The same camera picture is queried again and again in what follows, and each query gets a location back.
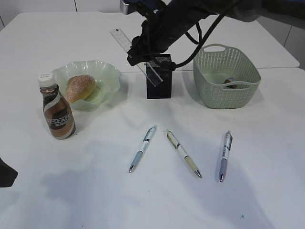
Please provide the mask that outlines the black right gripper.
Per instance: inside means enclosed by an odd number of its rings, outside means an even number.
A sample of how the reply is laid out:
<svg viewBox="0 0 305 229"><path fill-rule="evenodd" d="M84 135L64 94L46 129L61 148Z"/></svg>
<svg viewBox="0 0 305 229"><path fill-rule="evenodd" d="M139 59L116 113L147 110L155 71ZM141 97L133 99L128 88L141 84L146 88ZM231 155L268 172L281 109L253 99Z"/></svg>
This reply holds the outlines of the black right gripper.
<svg viewBox="0 0 305 229"><path fill-rule="evenodd" d="M142 33L132 40L132 49L138 57L132 62L127 61L131 66L135 66L140 61L149 62L153 54L161 54L168 50L186 32L186 25L174 22L150 21L142 23Z"/></svg>

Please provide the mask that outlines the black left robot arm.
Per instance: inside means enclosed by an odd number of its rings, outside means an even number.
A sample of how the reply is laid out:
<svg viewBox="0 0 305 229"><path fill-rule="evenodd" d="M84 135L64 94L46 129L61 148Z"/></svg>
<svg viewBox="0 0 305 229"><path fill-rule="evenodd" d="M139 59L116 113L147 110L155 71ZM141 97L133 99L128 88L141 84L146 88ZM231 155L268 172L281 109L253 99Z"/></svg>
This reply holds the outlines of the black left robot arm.
<svg viewBox="0 0 305 229"><path fill-rule="evenodd" d="M0 187L11 187L17 176L18 172L0 158Z"/></svg>

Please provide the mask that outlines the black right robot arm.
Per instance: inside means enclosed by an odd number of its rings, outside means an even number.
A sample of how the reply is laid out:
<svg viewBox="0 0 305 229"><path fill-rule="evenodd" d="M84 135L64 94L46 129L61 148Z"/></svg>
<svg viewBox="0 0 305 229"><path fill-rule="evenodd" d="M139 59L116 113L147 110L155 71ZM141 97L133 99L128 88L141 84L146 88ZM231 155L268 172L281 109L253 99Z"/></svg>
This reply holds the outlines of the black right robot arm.
<svg viewBox="0 0 305 229"><path fill-rule="evenodd" d="M203 47L207 38L222 20L231 17L244 22L256 19L256 10L262 6L261 0L172 0L165 4L161 0L127 0L129 7L146 17L142 23L142 33L132 41L127 52L127 61L131 66L140 62L149 62L156 54L168 50L181 36L188 32L200 20L211 15L218 17L208 29L191 56L180 64L188 64Z"/></svg>

